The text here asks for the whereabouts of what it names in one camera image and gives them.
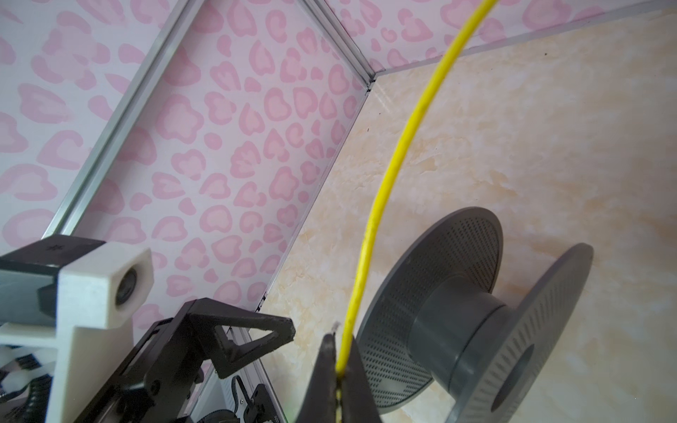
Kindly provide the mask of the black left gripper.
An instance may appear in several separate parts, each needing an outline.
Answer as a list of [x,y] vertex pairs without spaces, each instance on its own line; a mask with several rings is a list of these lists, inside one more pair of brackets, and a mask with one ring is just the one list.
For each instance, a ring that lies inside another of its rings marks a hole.
[[208,359],[225,379],[294,340],[288,317],[199,299],[153,324],[77,422],[191,422],[187,411]]

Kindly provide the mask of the dark grey cable spool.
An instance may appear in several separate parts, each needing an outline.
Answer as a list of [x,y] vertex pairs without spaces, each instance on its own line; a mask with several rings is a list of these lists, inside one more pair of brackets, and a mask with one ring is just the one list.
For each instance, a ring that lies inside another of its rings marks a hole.
[[494,296],[504,235],[467,207],[440,219],[396,262],[361,323],[357,345],[377,410],[386,414],[437,382],[451,422],[507,422],[578,303],[594,250],[578,243],[516,308]]

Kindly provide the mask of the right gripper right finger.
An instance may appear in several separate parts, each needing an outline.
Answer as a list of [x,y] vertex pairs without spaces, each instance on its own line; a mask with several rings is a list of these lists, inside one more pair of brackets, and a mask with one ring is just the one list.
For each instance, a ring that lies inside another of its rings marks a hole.
[[343,423],[381,423],[357,341],[353,339],[347,367],[340,383]]

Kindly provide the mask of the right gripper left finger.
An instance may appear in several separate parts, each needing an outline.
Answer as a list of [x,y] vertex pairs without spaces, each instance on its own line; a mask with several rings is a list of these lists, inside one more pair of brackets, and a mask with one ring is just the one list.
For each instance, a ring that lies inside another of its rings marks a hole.
[[334,423],[337,419],[336,342],[323,336],[296,423]]

